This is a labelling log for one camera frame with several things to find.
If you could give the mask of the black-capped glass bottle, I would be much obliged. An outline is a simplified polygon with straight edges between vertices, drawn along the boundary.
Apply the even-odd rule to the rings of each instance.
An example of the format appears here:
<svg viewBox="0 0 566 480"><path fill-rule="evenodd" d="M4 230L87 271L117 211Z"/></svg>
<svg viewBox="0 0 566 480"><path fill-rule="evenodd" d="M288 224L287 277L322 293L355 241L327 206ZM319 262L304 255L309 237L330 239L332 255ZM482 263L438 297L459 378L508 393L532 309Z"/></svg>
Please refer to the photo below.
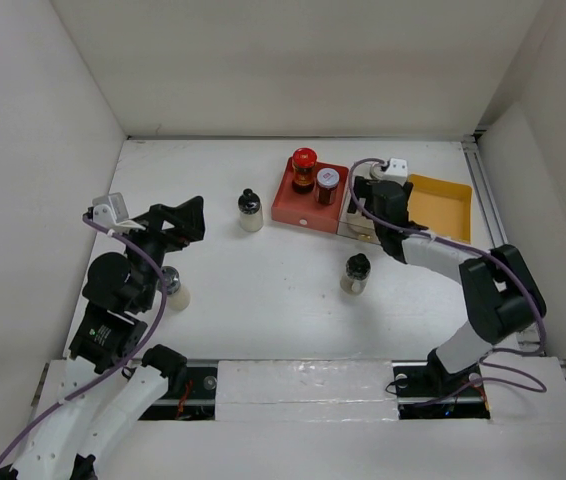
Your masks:
<svg viewBox="0 0 566 480"><path fill-rule="evenodd" d="M244 189L237 201L239 224L249 233L259 231L264 224L263 208L260 197L252 189Z"/></svg>

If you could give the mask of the silver-lid brown spice jar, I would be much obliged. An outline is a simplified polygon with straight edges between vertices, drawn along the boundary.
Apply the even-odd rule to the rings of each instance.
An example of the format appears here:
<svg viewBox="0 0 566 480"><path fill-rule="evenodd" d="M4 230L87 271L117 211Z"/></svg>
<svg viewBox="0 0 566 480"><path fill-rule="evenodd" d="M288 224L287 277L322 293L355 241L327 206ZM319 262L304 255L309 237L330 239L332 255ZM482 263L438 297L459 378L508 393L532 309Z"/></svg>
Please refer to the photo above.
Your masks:
<svg viewBox="0 0 566 480"><path fill-rule="evenodd" d="M335 202L340 182L339 173L333 168L322 168L316 175L315 200L321 205Z"/></svg>

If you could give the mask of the black-capped spice bottle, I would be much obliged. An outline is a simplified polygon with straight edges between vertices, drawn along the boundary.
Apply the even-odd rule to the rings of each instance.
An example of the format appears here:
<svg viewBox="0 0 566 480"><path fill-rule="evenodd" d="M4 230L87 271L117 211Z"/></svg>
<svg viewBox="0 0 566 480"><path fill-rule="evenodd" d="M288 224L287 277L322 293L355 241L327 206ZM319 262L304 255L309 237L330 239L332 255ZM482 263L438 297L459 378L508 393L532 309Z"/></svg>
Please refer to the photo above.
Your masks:
<svg viewBox="0 0 566 480"><path fill-rule="evenodd" d="M367 256L358 253L348 258L340 279L341 288L350 295L360 295L371 273L371 263Z"/></svg>

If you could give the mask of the small white bottle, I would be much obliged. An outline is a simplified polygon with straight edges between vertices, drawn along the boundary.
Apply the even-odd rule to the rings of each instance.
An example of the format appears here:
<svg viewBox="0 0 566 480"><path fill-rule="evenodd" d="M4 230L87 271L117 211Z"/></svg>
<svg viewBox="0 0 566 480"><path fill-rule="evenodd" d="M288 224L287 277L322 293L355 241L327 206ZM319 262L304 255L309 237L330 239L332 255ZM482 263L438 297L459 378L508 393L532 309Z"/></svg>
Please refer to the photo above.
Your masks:
<svg viewBox="0 0 566 480"><path fill-rule="evenodd" d="M167 305L173 311L184 311L190 305L191 295L178 270L173 266L164 266L162 274L167 284Z"/></svg>

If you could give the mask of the red-capped sauce bottle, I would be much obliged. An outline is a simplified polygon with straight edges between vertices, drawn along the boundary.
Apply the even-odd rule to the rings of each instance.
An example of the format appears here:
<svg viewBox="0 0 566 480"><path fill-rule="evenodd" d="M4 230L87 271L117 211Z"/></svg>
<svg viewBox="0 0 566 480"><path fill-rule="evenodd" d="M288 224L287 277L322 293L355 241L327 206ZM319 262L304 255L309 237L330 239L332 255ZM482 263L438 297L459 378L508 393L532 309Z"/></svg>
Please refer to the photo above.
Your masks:
<svg viewBox="0 0 566 480"><path fill-rule="evenodd" d="M314 189L317 154L308 147L302 147L292 154L292 188L296 193L307 194Z"/></svg>

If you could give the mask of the wide clear glass jar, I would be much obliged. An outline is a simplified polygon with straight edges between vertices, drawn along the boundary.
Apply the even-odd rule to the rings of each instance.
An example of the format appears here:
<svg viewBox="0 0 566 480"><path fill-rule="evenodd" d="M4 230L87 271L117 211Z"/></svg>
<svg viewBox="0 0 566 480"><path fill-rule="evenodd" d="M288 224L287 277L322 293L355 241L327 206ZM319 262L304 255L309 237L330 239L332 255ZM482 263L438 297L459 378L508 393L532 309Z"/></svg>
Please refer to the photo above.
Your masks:
<svg viewBox="0 0 566 480"><path fill-rule="evenodd" d="M369 167L369 175L374 180L387 180L387 168L381 164L373 164Z"/></svg>

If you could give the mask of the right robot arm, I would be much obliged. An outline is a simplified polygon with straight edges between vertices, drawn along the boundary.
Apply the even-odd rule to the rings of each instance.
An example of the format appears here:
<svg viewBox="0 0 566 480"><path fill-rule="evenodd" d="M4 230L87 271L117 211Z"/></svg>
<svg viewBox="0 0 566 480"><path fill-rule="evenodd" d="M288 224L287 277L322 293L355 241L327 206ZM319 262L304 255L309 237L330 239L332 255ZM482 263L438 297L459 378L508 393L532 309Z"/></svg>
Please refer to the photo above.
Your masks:
<svg viewBox="0 0 566 480"><path fill-rule="evenodd" d="M409 217L410 183L372 180L350 175L352 203L371 220L383 251L395 260L427 268L457 282L467 319L427 356L415 382L428 403L457 395L483 383L471 370L501 342L531 325L541 327L545 300L520 251L503 244L489 251L436 235Z"/></svg>

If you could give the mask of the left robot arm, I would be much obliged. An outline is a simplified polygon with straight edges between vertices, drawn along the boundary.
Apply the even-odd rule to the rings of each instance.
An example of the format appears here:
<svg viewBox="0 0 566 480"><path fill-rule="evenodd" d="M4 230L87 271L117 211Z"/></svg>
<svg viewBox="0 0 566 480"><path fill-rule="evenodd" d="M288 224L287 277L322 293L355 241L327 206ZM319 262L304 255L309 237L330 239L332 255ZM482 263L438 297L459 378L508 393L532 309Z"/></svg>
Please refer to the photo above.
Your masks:
<svg viewBox="0 0 566 480"><path fill-rule="evenodd" d="M27 445L12 462L0 456L0 479L97 479L148 408L185 387L187 360L146 344L168 301L183 288L167 254L205 234L204 200L155 204L135 218L121 194L93 200L83 222L120 243L87 270L83 319L69 345L57 400L11 442Z"/></svg>

